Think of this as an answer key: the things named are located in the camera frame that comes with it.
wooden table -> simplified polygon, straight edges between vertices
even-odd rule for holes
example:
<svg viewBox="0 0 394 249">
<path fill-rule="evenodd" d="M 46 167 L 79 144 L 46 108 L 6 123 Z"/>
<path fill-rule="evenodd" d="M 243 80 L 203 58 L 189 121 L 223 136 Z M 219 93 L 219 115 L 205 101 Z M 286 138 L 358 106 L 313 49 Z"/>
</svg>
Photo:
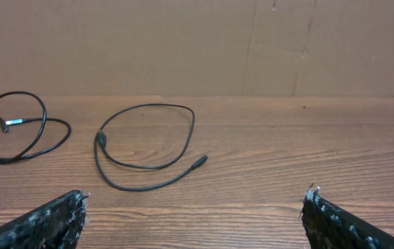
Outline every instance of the wooden table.
<svg viewBox="0 0 394 249">
<path fill-rule="evenodd" d="M 0 165 L 0 225 L 73 189 L 91 192 L 92 222 L 79 248 L 309 248 L 298 214 L 312 182 L 322 196 L 394 235 L 394 98 L 251 98 L 42 96 L 48 116 L 71 123 L 72 136 L 49 154 Z M 207 154 L 205 165 L 179 182 L 149 192 L 122 192 L 101 178 L 93 137 L 115 112 L 165 102 L 195 110 L 184 157 L 140 172 L 105 171 L 126 186 L 159 183 Z M 41 116 L 24 96 L 0 101 L 5 119 Z M 185 111 L 146 107 L 105 129 L 109 153 L 155 165 L 181 150 L 190 124 Z M 0 131 L 0 156 L 19 152 L 38 124 Z M 33 149 L 65 132 L 48 122 Z"/>
</svg>

metal connector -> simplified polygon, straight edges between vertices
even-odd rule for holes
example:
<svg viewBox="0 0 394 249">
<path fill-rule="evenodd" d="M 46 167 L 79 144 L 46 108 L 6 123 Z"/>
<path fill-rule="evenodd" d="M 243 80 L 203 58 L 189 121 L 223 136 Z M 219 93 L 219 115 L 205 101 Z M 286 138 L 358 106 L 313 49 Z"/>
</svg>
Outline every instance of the metal connector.
<svg viewBox="0 0 394 249">
<path fill-rule="evenodd" d="M 20 119 L 16 119 L 16 120 L 9 120 L 6 121 L 7 125 L 19 125 L 22 124 L 24 122 L 24 119 L 20 118 Z"/>
</svg>

cable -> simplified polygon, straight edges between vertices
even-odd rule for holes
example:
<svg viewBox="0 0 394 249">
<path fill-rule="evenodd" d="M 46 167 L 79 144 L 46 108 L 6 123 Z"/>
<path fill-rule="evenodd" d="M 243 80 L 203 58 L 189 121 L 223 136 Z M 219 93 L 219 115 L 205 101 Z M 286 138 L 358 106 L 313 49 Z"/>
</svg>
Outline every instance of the cable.
<svg viewBox="0 0 394 249">
<path fill-rule="evenodd" d="M 109 153 L 107 153 L 106 150 L 106 135 L 103 132 L 103 129 L 105 128 L 105 126 L 107 125 L 107 123 L 109 121 L 111 121 L 112 119 L 114 119 L 116 116 L 135 109 L 135 108 L 139 108 L 139 107 L 151 107 L 151 106 L 161 106 L 161 107 L 179 107 L 179 108 L 183 108 L 186 110 L 189 110 L 192 113 L 192 124 L 190 125 L 190 130 L 189 130 L 189 135 L 188 138 L 186 140 L 186 143 L 184 144 L 184 148 L 181 151 L 181 153 L 173 160 L 171 160 L 169 163 L 165 163 L 162 165 L 157 165 L 157 166 L 142 166 L 142 165 L 133 165 L 130 163 L 123 163 L 123 162 L 119 162 L 117 160 L 115 160 L 114 158 L 112 158 Z M 102 124 L 102 126 L 100 127 L 100 129 L 98 130 L 97 134 L 95 135 L 95 140 L 93 141 L 93 153 L 95 155 L 95 162 L 97 164 L 97 168 L 98 171 L 100 172 L 101 176 L 104 178 L 104 180 L 111 185 L 112 187 L 115 187 L 118 190 L 123 190 L 123 191 L 133 191 L 133 192 L 142 192 L 142 191 L 148 191 L 148 190 L 154 190 L 160 187 L 164 187 L 166 185 L 172 184 L 176 181 L 178 181 L 179 179 L 183 178 L 185 175 L 189 174 L 192 170 L 197 169 L 198 167 L 202 166 L 206 160 L 208 159 L 208 156 L 202 156 L 199 160 L 197 160 L 195 163 L 193 163 L 187 170 L 185 170 L 183 173 L 181 173 L 180 175 L 176 176 L 175 178 L 170 179 L 169 181 L 166 181 L 164 183 L 159 183 L 156 185 L 152 185 L 152 186 L 147 186 L 147 187 L 123 187 L 120 185 L 115 184 L 114 182 L 112 182 L 107 176 L 106 174 L 103 172 L 100 161 L 98 160 L 98 150 L 97 150 L 97 144 L 100 144 L 100 147 L 104 153 L 104 155 L 110 159 L 110 161 L 118 164 L 118 165 L 122 165 L 122 166 L 126 166 L 126 167 L 133 167 L 133 168 L 137 168 L 137 169 L 164 169 L 168 166 L 171 166 L 172 164 L 176 163 L 183 155 L 184 152 L 186 152 L 186 149 L 188 148 L 189 142 L 190 142 L 190 137 L 192 136 L 192 132 L 194 129 L 194 124 L 195 124 L 195 113 L 192 109 L 190 109 L 189 107 L 185 107 L 185 106 L 181 106 L 178 104 L 156 104 L 156 103 L 151 103 L 151 104 L 139 104 L 133 107 L 129 107 L 126 108 L 122 111 L 119 111 L 118 113 L 115 113 L 112 117 L 108 118 L 104 124 Z"/>
<path fill-rule="evenodd" d="M 22 125 L 22 124 L 26 124 L 29 122 L 35 122 L 35 121 L 41 121 L 42 125 L 39 128 L 37 137 L 34 139 L 34 141 L 31 142 L 31 144 L 29 146 L 27 146 L 27 148 L 25 148 L 21 153 L 17 154 L 16 156 L 12 157 L 12 158 L 2 158 L 0 157 L 0 164 L 6 164 L 6 163 L 14 163 L 17 161 L 21 161 L 21 160 L 26 160 L 26 159 L 31 159 L 34 158 L 36 156 L 40 156 L 42 154 L 48 153 L 50 151 L 53 151 L 54 149 L 56 149 L 57 147 L 59 147 L 60 145 L 62 145 L 67 138 L 69 138 L 69 136 L 71 135 L 71 125 L 61 119 L 57 119 L 57 118 L 47 118 L 47 110 L 46 110 L 46 106 L 44 105 L 43 101 L 37 97 L 35 94 L 33 93 L 28 93 L 25 91 L 12 91 L 12 92 L 8 92 L 8 93 L 4 93 L 0 95 L 0 99 L 3 97 L 6 97 L 8 95 L 13 95 L 13 94 L 22 94 L 22 95 L 29 95 L 33 98 L 35 98 L 39 104 L 42 106 L 43 109 L 43 117 L 42 118 L 20 118 L 20 119 L 15 119 L 15 120 L 9 120 L 9 121 L 5 121 L 2 117 L 0 117 L 0 125 L 1 125 L 1 130 L 2 132 L 6 133 L 9 131 L 9 126 L 15 126 L 15 125 Z M 67 127 L 67 133 L 66 135 L 63 137 L 63 139 L 61 139 L 61 141 L 59 141 L 58 143 L 56 143 L 55 145 L 39 151 L 37 153 L 34 154 L 29 154 L 29 155 L 24 155 L 25 153 L 27 153 L 30 149 L 32 149 L 32 147 L 35 146 L 35 144 L 38 142 L 39 138 L 42 136 L 43 134 L 43 130 L 44 130 L 44 126 L 46 125 L 46 121 L 54 121 L 54 122 L 59 122 L 64 124 Z"/>
</svg>

beige wall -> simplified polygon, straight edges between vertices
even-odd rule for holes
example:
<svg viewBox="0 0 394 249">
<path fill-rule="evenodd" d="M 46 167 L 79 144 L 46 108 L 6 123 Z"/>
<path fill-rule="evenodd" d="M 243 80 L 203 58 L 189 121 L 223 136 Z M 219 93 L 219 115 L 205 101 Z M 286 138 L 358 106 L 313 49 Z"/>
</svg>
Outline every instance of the beige wall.
<svg viewBox="0 0 394 249">
<path fill-rule="evenodd" d="M 394 95 L 391 0 L 0 0 L 0 93 Z"/>
</svg>

black textured object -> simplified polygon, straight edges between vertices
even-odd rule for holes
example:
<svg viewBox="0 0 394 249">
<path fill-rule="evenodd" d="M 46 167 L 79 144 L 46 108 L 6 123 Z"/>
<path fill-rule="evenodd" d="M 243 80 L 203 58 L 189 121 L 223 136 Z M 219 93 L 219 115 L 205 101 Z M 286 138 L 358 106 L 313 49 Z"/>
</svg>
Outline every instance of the black textured object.
<svg viewBox="0 0 394 249">
<path fill-rule="evenodd" d="M 394 249 L 394 237 L 308 190 L 303 226 L 311 249 Z"/>
<path fill-rule="evenodd" d="M 77 246 L 86 216 L 87 198 L 72 190 L 0 227 L 0 249 Z"/>
</svg>

